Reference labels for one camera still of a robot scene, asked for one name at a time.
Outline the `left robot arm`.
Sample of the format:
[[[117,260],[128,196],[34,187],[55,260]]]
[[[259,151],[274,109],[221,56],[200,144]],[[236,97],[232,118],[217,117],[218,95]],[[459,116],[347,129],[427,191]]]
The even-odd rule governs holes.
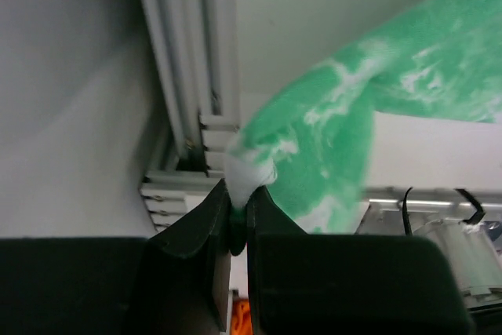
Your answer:
[[[313,235],[223,182],[152,238],[1,241],[4,334],[224,334],[246,248],[255,334],[498,334],[501,196],[370,188],[352,235]]]

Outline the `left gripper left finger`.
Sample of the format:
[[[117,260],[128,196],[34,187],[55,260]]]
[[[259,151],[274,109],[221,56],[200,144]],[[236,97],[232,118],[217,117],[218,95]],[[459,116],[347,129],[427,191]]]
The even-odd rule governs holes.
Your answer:
[[[227,188],[151,238],[1,241],[4,334],[218,334],[227,328]]]

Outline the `green tie-dye trousers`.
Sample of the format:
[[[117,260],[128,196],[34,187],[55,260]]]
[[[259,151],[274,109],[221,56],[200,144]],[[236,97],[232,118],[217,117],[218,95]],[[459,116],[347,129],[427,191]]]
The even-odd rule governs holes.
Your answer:
[[[224,154],[234,254],[260,187],[303,230],[349,232],[376,112],[500,122],[501,0],[424,0],[273,96]]]

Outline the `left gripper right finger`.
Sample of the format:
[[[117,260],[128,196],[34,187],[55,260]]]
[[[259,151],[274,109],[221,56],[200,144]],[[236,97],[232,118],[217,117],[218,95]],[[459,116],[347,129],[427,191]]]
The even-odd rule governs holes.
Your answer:
[[[449,263],[405,235],[312,235],[265,188],[247,206],[255,334],[473,334]]]

